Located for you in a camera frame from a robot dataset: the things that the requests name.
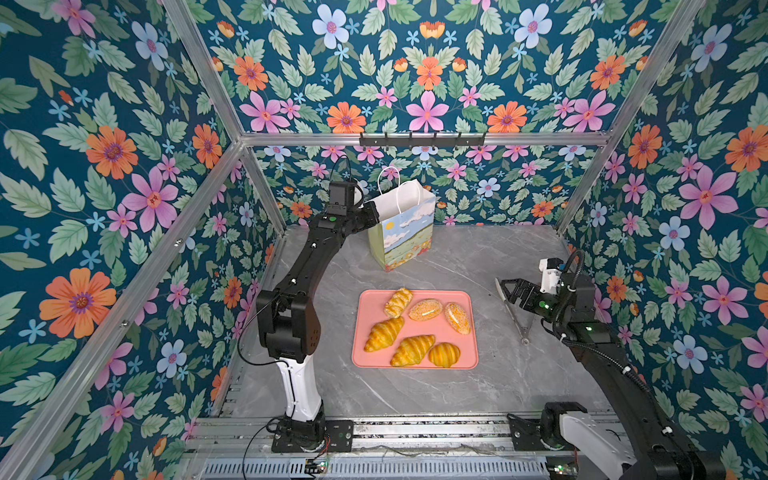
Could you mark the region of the round striped bun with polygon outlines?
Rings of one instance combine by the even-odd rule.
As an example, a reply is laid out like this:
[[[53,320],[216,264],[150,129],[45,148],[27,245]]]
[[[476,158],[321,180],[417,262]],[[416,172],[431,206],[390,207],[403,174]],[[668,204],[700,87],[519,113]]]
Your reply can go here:
[[[436,367],[451,368],[460,360],[461,349],[455,344],[442,342],[429,350],[427,358]]]

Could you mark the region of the painted landscape paper bag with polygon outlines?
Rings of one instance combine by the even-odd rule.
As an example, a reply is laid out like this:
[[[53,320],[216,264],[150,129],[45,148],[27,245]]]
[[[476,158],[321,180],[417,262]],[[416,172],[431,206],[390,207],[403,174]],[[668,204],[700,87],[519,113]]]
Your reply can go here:
[[[372,203],[378,222],[367,230],[369,247],[377,263],[392,271],[431,248],[437,199],[418,180],[402,182],[394,166],[382,169],[377,188]]]

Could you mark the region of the small croissant top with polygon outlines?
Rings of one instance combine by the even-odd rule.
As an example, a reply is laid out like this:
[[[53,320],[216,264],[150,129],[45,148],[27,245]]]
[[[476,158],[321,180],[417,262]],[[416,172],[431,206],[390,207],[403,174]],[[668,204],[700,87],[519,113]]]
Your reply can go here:
[[[391,319],[401,317],[413,299],[413,292],[407,288],[396,290],[385,303],[384,313]]]

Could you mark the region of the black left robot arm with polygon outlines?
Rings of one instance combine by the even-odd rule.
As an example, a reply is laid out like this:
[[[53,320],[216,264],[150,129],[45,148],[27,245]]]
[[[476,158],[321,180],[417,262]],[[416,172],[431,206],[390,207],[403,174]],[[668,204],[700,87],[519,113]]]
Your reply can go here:
[[[378,222],[372,201],[330,206],[309,223],[306,242],[285,277],[256,298],[259,342],[280,369],[292,421],[316,422],[322,407],[313,359],[321,337],[317,288],[346,239]]]

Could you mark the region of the oval seeded bread roll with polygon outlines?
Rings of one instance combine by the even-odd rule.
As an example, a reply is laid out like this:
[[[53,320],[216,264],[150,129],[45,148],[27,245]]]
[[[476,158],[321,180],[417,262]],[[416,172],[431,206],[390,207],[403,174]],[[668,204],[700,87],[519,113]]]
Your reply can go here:
[[[436,318],[443,311],[443,305],[436,299],[425,299],[416,303],[408,312],[411,320],[426,322]]]

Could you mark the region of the pink rectangular tray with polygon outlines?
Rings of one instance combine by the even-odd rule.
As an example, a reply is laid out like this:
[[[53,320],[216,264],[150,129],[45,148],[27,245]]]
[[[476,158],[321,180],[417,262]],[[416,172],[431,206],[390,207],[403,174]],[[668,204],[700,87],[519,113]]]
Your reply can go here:
[[[479,363],[479,351],[475,333],[475,321],[472,311],[472,300],[468,293],[450,290],[414,290],[413,300],[403,312],[405,324],[400,330],[394,343],[376,352],[365,352],[364,345],[375,323],[384,321],[386,302],[395,293],[394,290],[366,290],[359,298],[357,321],[355,327],[354,342],[352,348],[352,361],[360,368],[375,369],[422,369],[440,370],[425,356],[424,359],[413,366],[392,366],[391,359],[401,341],[405,338],[419,335],[433,335],[435,344],[451,343],[460,350],[456,363],[449,367],[450,370],[472,370]],[[461,334],[449,325],[442,312],[435,318],[423,322],[417,322],[409,318],[411,309],[422,300],[434,299],[443,306],[447,303],[456,303],[466,313],[470,333]]]

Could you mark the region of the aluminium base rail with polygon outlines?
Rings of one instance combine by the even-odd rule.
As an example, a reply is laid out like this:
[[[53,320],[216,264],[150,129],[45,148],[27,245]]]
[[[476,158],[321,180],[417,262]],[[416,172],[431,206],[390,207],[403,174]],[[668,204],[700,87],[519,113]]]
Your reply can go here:
[[[330,417],[355,424],[348,453],[272,453],[277,420],[201,422],[179,479],[603,479],[573,447],[516,451],[507,413]]]

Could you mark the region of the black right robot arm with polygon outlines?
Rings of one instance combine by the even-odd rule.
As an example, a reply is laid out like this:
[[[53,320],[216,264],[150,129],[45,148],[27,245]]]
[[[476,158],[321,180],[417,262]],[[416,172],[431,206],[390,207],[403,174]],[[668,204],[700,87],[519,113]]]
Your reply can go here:
[[[609,479],[724,479],[720,455],[699,449],[666,414],[634,370],[617,335],[595,317],[583,275],[568,274],[550,292],[525,279],[496,282],[507,310],[538,316],[547,333],[596,381],[627,439],[598,425],[575,401],[545,404],[536,432],[552,449],[573,447]]]

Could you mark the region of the croissant centre bottom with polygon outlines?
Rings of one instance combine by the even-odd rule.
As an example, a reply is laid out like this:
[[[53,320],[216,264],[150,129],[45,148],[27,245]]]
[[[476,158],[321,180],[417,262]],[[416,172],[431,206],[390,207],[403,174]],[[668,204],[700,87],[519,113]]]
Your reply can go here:
[[[411,367],[419,365],[435,344],[434,335],[418,335],[403,339],[396,348],[391,360],[391,367]]]

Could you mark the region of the croissant left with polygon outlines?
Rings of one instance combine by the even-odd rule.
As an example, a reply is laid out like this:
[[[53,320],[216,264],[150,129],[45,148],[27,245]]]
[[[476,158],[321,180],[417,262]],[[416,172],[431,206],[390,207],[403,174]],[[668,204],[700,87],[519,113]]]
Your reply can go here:
[[[405,325],[402,317],[396,317],[375,323],[364,345],[366,353],[380,351],[392,346]]]

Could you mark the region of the black hook rail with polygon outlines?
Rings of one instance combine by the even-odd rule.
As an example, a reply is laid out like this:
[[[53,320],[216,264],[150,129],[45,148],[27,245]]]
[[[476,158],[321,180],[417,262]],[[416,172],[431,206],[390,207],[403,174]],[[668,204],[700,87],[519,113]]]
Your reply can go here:
[[[376,133],[360,134],[358,136],[360,146],[370,147],[436,147],[452,149],[456,147],[482,146],[486,142],[485,134],[465,133]]]

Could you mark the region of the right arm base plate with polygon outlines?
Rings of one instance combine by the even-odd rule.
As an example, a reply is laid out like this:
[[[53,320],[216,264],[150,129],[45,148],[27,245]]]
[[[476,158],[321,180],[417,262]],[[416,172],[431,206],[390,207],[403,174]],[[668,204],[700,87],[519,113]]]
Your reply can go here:
[[[547,441],[542,436],[537,420],[527,419],[514,413],[507,413],[506,419],[516,451],[559,451],[563,448],[563,445],[557,441]]]

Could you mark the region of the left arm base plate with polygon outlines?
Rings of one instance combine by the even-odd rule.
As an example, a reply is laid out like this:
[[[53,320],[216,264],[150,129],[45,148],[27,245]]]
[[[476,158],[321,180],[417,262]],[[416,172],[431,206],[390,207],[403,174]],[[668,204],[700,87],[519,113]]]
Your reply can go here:
[[[282,420],[273,436],[272,453],[348,453],[352,450],[355,424],[352,420],[298,422]]]

